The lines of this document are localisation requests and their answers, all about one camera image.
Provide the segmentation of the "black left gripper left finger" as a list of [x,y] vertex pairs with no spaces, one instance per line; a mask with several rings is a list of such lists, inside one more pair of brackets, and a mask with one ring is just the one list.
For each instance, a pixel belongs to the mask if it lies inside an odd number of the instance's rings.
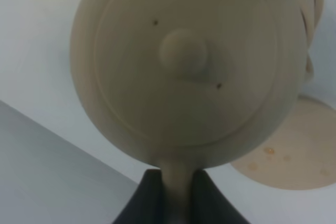
[[169,200],[159,169],[145,171],[135,193],[114,224],[168,223]]

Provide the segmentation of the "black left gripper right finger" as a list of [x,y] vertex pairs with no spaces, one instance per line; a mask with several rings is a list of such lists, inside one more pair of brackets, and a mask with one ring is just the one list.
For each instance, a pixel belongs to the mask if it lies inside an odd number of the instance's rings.
[[220,192],[208,173],[197,170],[193,174],[191,185],[190,223],[248,224],[249,222]]

